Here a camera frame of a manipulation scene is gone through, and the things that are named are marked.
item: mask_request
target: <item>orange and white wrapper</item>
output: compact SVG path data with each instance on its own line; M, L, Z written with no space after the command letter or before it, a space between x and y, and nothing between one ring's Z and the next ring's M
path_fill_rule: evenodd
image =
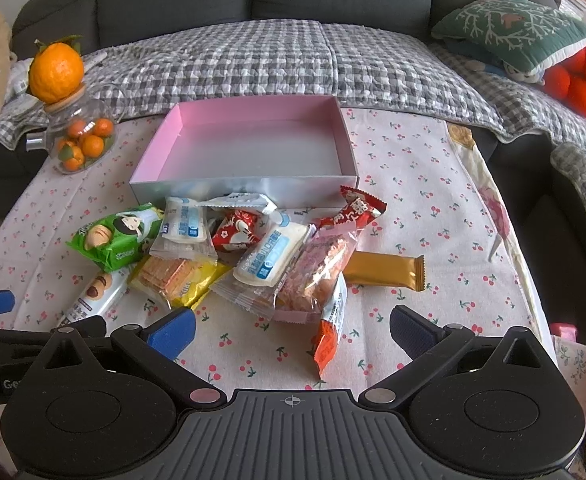
M313 354L313 360L317 365L320 377L326 365L335 357L335 353L337 352L337 346L342 336L346 297L346 282L344 281L344 276L340 273L333 290L333 295L324 305L320 325L317 329L317 347Z

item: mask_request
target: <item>pink plastic object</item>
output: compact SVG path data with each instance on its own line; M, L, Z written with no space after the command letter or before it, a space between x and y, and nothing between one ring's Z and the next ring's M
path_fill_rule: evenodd
M569 341L577 341L577 328L569 323L550 323L548 329L551 334L567 339Z
M264 193L281 208L341 207L356 187L348 130L332 96L268 95L179 103L130 184L140 203Z

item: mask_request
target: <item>wooden lid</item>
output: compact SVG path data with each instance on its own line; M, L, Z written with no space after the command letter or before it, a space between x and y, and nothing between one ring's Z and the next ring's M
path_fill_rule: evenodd
M44 111L47 114L55 114L58 111L63 110L64 108L66 108L66 107L72 105L74 102L76 102L80 97L82 97L84 95L85 91L86 91L86 85L84 83L80 83L80 85L77 87L77 90L75 90L68 97L65 97L64 99L62 99L61 101L58 101L57 103L53 103L51 105L45 105Z

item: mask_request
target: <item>yellow snack package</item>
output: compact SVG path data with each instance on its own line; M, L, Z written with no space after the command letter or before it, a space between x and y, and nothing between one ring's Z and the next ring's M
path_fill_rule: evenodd
M130 285L170 306L193 307L209 286L231 267L208 260L164 260L145 256L135 267Z

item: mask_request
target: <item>red plush toy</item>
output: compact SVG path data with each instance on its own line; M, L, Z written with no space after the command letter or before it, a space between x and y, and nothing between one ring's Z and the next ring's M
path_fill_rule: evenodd
M586 47L547 69L543 90L586 117Z

